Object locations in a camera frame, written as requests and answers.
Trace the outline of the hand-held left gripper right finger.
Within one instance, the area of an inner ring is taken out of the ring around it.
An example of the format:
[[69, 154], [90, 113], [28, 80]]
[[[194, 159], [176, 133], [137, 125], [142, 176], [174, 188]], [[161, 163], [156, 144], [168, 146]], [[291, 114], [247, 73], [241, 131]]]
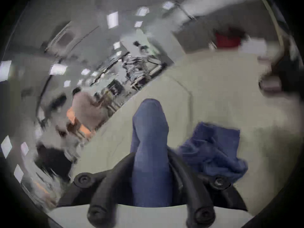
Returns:
[[248, 211], [228, 177], [195, 172], [170, 149], [168, 159], [173, 174], [172, 204], [186, 204], [188, 228], [209, 228], [216, 218], [214, 207]]

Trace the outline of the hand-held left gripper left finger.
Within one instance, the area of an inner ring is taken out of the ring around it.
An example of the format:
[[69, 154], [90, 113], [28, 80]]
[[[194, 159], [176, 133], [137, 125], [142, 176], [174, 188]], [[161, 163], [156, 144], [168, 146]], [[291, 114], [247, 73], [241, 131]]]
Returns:
[[129, 181], [133, 170], [135, 153], [130, 153], [112, 169], [98, 172], [83, 172], [75, 176], [67, 191], [58, 202], [58, 207], [73, 207], [89, 204], [87, 219], [96, 228], [115, 226], [116, 205], [120, 199], [117, 191]]

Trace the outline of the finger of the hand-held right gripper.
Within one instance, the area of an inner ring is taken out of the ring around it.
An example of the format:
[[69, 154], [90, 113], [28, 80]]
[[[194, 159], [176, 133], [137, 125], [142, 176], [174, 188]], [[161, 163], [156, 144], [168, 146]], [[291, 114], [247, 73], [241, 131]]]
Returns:
[[269, 71], [258, 82], [262, 94], [272, 97], [282, 94], [304, 96], [303, 60], [293, 36], [283, 33], [283, 47], [274, 58], [259, 57]]

